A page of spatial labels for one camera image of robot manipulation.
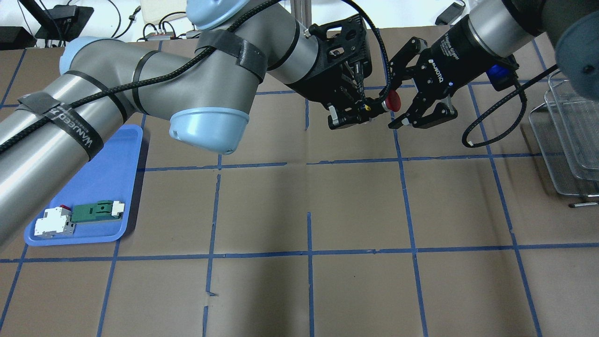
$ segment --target metal wire basket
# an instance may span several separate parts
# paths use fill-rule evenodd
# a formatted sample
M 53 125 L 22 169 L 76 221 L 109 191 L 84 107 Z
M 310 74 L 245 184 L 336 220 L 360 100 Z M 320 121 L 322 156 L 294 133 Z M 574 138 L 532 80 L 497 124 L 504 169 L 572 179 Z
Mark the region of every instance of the metal wire basket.
M 573 90 L 569 80 L 549 77 L 545 104 L 529 120 L 556 191 L 599 196 L 599 103 Z

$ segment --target red button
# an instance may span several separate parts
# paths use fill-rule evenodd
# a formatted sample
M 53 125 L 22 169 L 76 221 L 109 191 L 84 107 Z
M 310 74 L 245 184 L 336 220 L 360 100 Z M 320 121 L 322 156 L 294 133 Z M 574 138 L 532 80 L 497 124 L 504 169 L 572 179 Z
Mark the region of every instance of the red button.
M 395 90 L 389 91 L 389 95 L 385 99 L 385 105 L 393 112 L 398 112 L 401 109 L 401 99 Z

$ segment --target black cable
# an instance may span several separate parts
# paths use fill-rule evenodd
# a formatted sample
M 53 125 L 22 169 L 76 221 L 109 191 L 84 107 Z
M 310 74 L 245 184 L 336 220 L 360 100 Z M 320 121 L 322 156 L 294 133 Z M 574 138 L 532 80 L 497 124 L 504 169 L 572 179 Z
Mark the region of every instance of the black cable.
M 25 18 L 25 12 L 23 12 L 23 7 L 21 7 L 21 2 L 17 0 L 17 4 L 19 5 L 19 9 L 21 10 L 21 15 L 23 15 L 23 20 L 25 20 L 25 24 L 27 25 L 27 29 L 31 36 L 34 36 L 34 33 L 31 31 L 31 27 L 29 27 L 29 23 L 27 22 L 27 18 Z
M 266 2 L 263 2 L 262 4 L 254 7 L 253 9 L 249 10 L 248 12 L 246 12 L 245 14 L 240 16 L 226 30 L 228 32 L 236 31 L 245 21 L 248 21 L 254 15 L 260 13 L 261 11 L 267 9 L 268 7 L 274 5 L 278 2 L 279 2 L 279 0 L 268 0 Z M 192 58 L 189 62 L 185 63 L 179 69 L 176 69 L 172 73 L 169 73 L 169 74 L 166 74 L 163 76 L 154 77 L 152 79 L 131 82 L 131 83 L 128 83 L 125 85 L 120 85 L 120 86 L 110 88 L 106 91 L 98 92 L 97 94 L 93 94 L 93 95 L 84 97 L 84 98 L 72 103 L 71 107 L 77 108 L 77 107 L 82 106 L 83 104 L 93 102 L 95 100 L 109 96 L 111 94 L 116 94 L 118 92 L 123 92 L 123 91 L 130 90 L 133 88 L 140 88 L 142 86 L 148 86 L 148 85 L 166 82 L 168 80 L 174 79 L 175 77 L 177 77 L 177 76 L 183 74 L 185 71 L 189 70 L 194 65 L 200 63 L 206 57 L 210 56 L 215 50 L 216 49 L 214 47 L 207 47 L 203 51 L 201 51 L 199 54 L 197 54 L 194 58 Z M 3 144 L 0 145 L 0 155 L 3 154 L 4 152 L 6 152 L 7 150 L 9 150 L 10 148 L 12 148 L 15 144 L 17 144 L 19 141 L 21 141 L 22 139 L 24 139 L 25 137 L 27 137 L 28 135 L 33 133 L 35 130 L 44 126 L 49 121 L 50 121 L 50 119 L 48 119 L 48 118 L 42 118 L 42 119 L 38 120 L 37 122 L 33 123 L 32 125 L 26 127 L 25 129 L 21 130 L 15 136 L 12 136 L 6 142 L 4 142 Z
M 176 15 L 176 14 L 187 14 L 187 12 L 184 11 L 178 11 L 178 12 L 172 12 L 172 13 L 168 13 L 167 15 L 165 15 L 162 19 L 160 19 L 160 21 L 158 21 L 158 26 L 161 26 L 162 22 L 169 16 L 171 15 Z
M 554 66 L 550 67 L 549 69 L 545 70 L 544 72 L 540 73 L 539 75 L 536 75 L 532 80 L 524 83 L 524 85 L 522 85 L 522 86 L 520 86 L 520 83 L 518 83 L 516 81 L 516 83 L 514 85 L 516 87 L 516 90 L 512 91 L 507 96 L 500 99 L 499 102 L 495 103 L 492 107 L 489 108 L 489 110 L 487 110 L 484 114 L 480 115 L 480 117 L 478 117 L 474 122 L 472 122 L 472 124 L 470 124 L 470 126 L 468 128 L 466 128 L 466 130 L 464 131 L 464 134 L 462 135 L 462 144 L 465 147 L 471 148 L 471 149 L 479 148 L 481 146 L 487 146 L 489 144 L 493 144 L 499 140 L 502 140 L 507 135 L 509 135 L 512 131 L 514 131 L 514 129 L 516 129 L 518 124 L 520 124 L 520 121 L 522 120 L 522 118 L 524 117 L 524 114 L 526 112 L 527 98 L 526 98 L 526 95 L 524 94 L 524 90 L 528 89 L 530 86 L 537 83 L 538 81 L 543 79 L 545 76 L 551 74 L 552 72 L 556 71 L 557 69 L 558 69 L 558 66 L 554 65 Z M 512 126 L 510 126 L 505 132 L 503 132 L 499 136 L 497 136 L 493 139 L 487 140 L 485 142 L 476 143 L 476 144 L 472 144 L 472 143 L 468 142 L 468 135 L 470 135 L 472 130 L 474 130 L 474 128 L 478 124 L 480 124 L 491 113 L 493 113 L 494 111 L 499 109 L 499 107 L 501 107 L 503 104 L 505 104 L 512 98 L 514 98 L 516 95 L 520 96 L 520 101 L 522 102 L 522 108 L 520 110 L 520 114 L 518 114 L 518 117 L 516 118 L 516 121 L 514 122 L 514 124 L 512 124 Z
M 228 32 L 234 32 L 234 31 L 236 31 L 245 21 L 248 21 L 254 15 L 260 13 L 261 11 L 267 9 L 268 7 L 274 5 L 274 4 L 278 3 L 278 2 L 279 2 L 279 0 L 268 0 L 268 1 L 265 1 L 265 2 L 261 3 L 260 5 L 254 7 L 253 9 L 249 10 L 248 12 L 246 12 L 242 16 L 240 16 L 226 30 Z M 154 77 L 152 79 L 147 79 L 147 80 L 141 80 L 141 81 L 137 81 L 137 82 L 127 83 L 125 85 L 120 85 L 120 86 L 116 86 L 116 87 L 110 88 L 110 89 L 108 89 L 106 91 L 98 92 L 97 94 L 93 94 L 93 95 L 84 97 L 84 98 L 82 98 L 82 99 L 80 99 L 80 100 L 78 100 L 76 102 L 73 102 L 71 104 L 71 107 L 72 108 L 77 108 L 77 107 L 82 106 L 83 104 L 87 104 L 89 102 L 93 102 L 95 100 L 98 100 L 100 98 L 104 98 L 104 97 L 109 96 L 111 94 L 116 94 L 118 92 L 123 92 L 123 91 L 131 90 L 131 89 L 134 89 L 134 88 L 140 88 L 140 87 L 143 87 L 143 86 L 154 85 L 154 84 L 157 84 L 157 83 L 162 83 L 162 82 L 166 82 L 166 81 L 172 80 L 175 77 L 183 74 L 185 71 L 189 70 L 194 65 L 198 64 L 200 61 L 202 61 L 206 57 L 210 56 L 215 50 L 216 49 L 214 47 L 207 47 L 202 52 L 200 52 L 199 54 L 197 54 L 194 58 L 192 58 L 190 61 L 188 61 L 187 63 L 185 63 L 184 65 L 182 65 L 180 68 L 174 70 L 173 72 L 171 72 L 169 74 L 158 76 L 158 77 Z
M 114 33 L 110 36 L 111 38 L 113 38 L 120 29 L 120 24 L 121 24 L 121 17 L 120 17 L 120 11 L 119 8 L 116 7 L 116 5 L 114 4 L 114 2 L 112 2 L 112 0 L 107 0 L 108 2 L 110 2 L 112 4 L 112 6 L 114 6 L 114 9 L 116 10 L 117 15 L 119 16 L 119 24 L 116 26 L 116 29 L 114 30 Z
M 66 26 L 65 26 L 65 22 L 64 22 L 64 21 L 63 21 L 63 22 L 60 22 L 59 28 L 60 28 L 60 31 L 62 32 L 62 34 L 63 34 L 63 35 L 66 35 L 66 33 L 64 33 L 64 32 L 65 32 L 65 29 L 66 29 Z M 56 45 L 56 47 L 62 47 L 62 41 L 58 41 L 58 44 Z
M 389 95 L 389 91 L 391 90 L 391 77 L 392 77 L 391 68 L 389 66 L 389 56 L 387 56 L 387 49 L 385 48 L 385 43 L 383 42 L 383 38 L 380 36 L 379 29 L 376 28 L 373 21 L 368 16 L 368 14 L 366 14 L 366 12 L 360 6 L 358 6 L 352 0 L 341 0 L 341 1 L 350 5 L 354 10 L 356 10 L 358 12 L 358 14 L 360 14 L 360 16 L 364 19 L 364 21 L 366 21 L 368 23 L 368 25 L 370 26 L 370 29 L 372 29 L 372 31 L 374 33 L 374 37 L 376 37 L 376 40 L 379 43 L 380 53 L 383 58 L 383 67 L 385 68 L 385 79 L 386 79 L 385 87 L 381 91 L 379 97 L 375 98 L 375 99 L 366 98 L 362 90 L 360 90 L 359 92 L 360 92 L 360 96 L 361 96 L 364 104 L 367 104 L 367 105 L 381 104 L 382 102 L 384 102 L 384 100 L 387 99 L 387 96 Z
M 121 34 L 119 34 L 118 36 L 115 36 L 114 38 L 119 38 L 119 37 L 123 36 L 125 33 L 127 33 L 129 31 L 129 28 L 131 28 L 131 25 L 133 25 L 133 20 L 129 21 L 127 28 L 125 28 L 125 30 Z
M 121 36 L 123 36 L 125 33 L 127 33 L 129 31 L 129 28 L 131 28 L 131 25 L 133 25 L 133 21 L 135 21 L 135 16 L 140 11 L 141 11 L 141 6 L 137 6 L 137 8 L 133 11 L 133 14 L 131 14 L 129 16 L 129 24 L 127 25 L 127 28 L 125 28 L 125 30 L 121 34 L 119 34 L 118 36 L 115 36 L 114 38 L 120 38 Z
M 170 23 L 170 22 L 168 22 L 168 21 L 164 21 L 164 22 L 162 23 L 162 30 L 164 30 L 164 34 L 166 34 L 166 33 L 167 33 L 167 28 L 165 27 L 165 24 L 166 24 L 166 23 L 168 23 L 168 25 L 169 25 L 169 26 L 171 27 L 171 29 L 173 30 L 173 37 L 177 37 L 177 33 L 175 33 L 175 27 L 173 27 L 173 24 L 171 24 L 171 23 Z
M 54 23 L 54 27 L 56 27 L 56 31 L 58 31 L 58 38 L 60 40 L 62 40 L 62 41 L 65 41 L 65 38 L 62 36 L 62 32 L 60 31 L 60 28 L 58 28 L 58 25 L 56 24 L 56 20 L 52 17 L 52 14 L 50 14 L 48 8 L 46 8 L 46 5 L 44 5 L 44 3 L 43 3 L 42 0 L 40 0 L 40 4 L 41 4 L 42 7 L 44 7 L 44 10 L 46 11 L 46 14 L 48 14 L 50 20 L 52 20 L 52 23 Z
M 155 32 L 156 34 L 158 34 L 158 30 L 156 29 L 156 26 L 155 26 L 153 23 L 146 23 L 146 25 L 144 26 L 144 30 L 142 31 L 142 34 L 144 35 L 144 37 L 143 37 L 142 39 L 144 39 L 144 40 L 146 40 L 146 41 L 148 40 L 148 39 L 146 38 L 146 28 L 148 28 L 148 26 L 152 26 L 152 28 L 154 28 L 154 32 Z
M 67 22 L 65 27 L 65 35 L 69 33 L 69 30 L 73 27 L 72 22 Z
M 16 143 L 23 140 L 28 135 L 32 134 L 35 130 L 43 127 L 47 122 L 50 122 L 50 119 L 48 117 L 44 116 L 41 119 L 39 119 L 37 122 L 31 124 L 30 126 L 26 127 L 25 129 L 21 130 L 16 135 L 10 137 L 6 142 L 4 142 L 0 145 L 0 154 L 3 154 L 8 149 L 12 148 Z

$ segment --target light blue joint cap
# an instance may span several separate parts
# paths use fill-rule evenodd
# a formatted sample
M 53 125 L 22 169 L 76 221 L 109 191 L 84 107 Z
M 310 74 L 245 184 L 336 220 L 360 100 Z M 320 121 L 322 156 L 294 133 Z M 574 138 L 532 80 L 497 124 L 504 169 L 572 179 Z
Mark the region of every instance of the light blue joint cap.
M 200 31 L 212 29 L 227 21 L 250 0 L 187 0 L 187 18 Z
M 171 117 L 168 133 L 183 143 L 230 155 L 243 137 L 250 116 L 236 109 L 201 107 L 179 111 Z
M 91 36 L 82 36 L 78 37 L 75 40 L 69 42 L 69 44 L 65 48 L 65 52 L 60 57 L 60 62 L 58 63 L 58 68 L 60 69 L 60 74 L 63 75 L 71 68 L 71 63 L 77 56 L 77 53 L 83 49 L 86 45 L 90 43 L 94 43 L 96 41 L 101 40 L 114 40 L 120 41 L 115 38 L 105 38 L 105 37 L 91 37 Z

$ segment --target white circuit breaker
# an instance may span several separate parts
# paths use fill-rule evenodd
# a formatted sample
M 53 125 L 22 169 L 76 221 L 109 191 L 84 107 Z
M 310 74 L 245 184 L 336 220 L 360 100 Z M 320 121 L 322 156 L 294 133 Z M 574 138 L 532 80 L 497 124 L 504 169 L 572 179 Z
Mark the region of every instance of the white circuit breaker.
M 56 234 L 72 235 L 75 224 L 71 222 L 71 211 L 64 207 L 48 208 L 44 217 L 35 222 L 34 235 L 50 238 Z

